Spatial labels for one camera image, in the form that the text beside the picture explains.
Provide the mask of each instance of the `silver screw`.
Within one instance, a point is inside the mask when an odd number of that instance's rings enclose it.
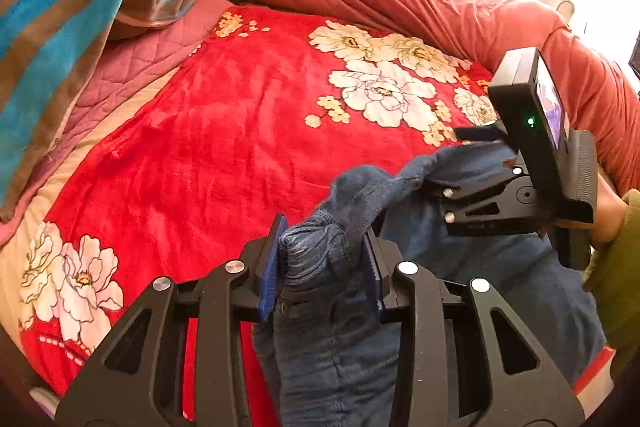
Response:
[[[225,270],[229,273],[240,273],[244,270],[244,263],[242,261],[238,261],[237,259],[234,261],[229,261],[225,264]]]
[[[411,261],[402,261],[402,263],[398,265],[398,269],[405,275],[413,275],[417,273],[418,265]]]
[[[154,290],[156,290],[157,292],[163,292],[164,290],[169,288],[169,286],[171,286],[171,279],[169,279],[169,277],[158,277],[154,281],[153,286]]]
[[[471,288],[476,290],[478,293],[487,293],[491,285],[487,279],[473,279],[471,281]]]

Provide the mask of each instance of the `green sleeve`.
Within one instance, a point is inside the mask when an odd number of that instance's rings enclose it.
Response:
[[[623,199],[629,206],[624,225],[606,250],[594,254],[584,282],[596,299],[607,342],[617,351],[613,378],[640,345],[640,192]]]

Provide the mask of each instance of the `blue fabric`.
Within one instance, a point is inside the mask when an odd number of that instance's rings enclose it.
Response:
[[[380,325],[357,269],[362,237],[386,208],[381,236],[441,278],[482,277],[501,293],[574,382],[605,339],[582,274],[537,235],[452,237],[425,180],[475,184],[512,156],[500,143],[418,156],[397,176],[373,166],[334,180],[327,200],[281,238],[283,291],[254,344],[283,427],[386,426],[399,325]]]

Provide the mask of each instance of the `bed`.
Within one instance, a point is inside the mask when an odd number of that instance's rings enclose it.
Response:
[[[486,88],[508,48],[543,49],[610,177],[637,184],[638,151],[620,157],[616,137],[638,132],[639,104],[617,67],[552,10],[480,1],[193,0],[170,25],[107,42],[0,228],[2,327],[62,395],[154,277],[201,277],[276,212],[304,219],[344,170],[395,172],[460,145],[452,127],[495,120]],[[603,106],[626,127],[594,127]],[[276,425],[248,335],[243,347],[254,425]],[[188,363],[187,417],[192,386]]]

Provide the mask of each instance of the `red blanket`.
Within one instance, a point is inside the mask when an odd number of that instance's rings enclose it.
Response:
[[[580,42],[558,13],[534,0],[257,0],[420,37],[495,71],[506,51],[535,46],[574,128],[596,139],[618,190],[640,187],[640,102],[620,68]]]
[[[155,277],[206,275],[295,223],[360,164],[396,172],[495,118],[490,74],[419,39],[233,8],[169,84],[88,154],[25,265],[22,345],[63,394]],[[255,426],[277,425],[244,330]],[[188,347],[192,360],[193,337]],[[193,364],[185,374],[193,415]]]

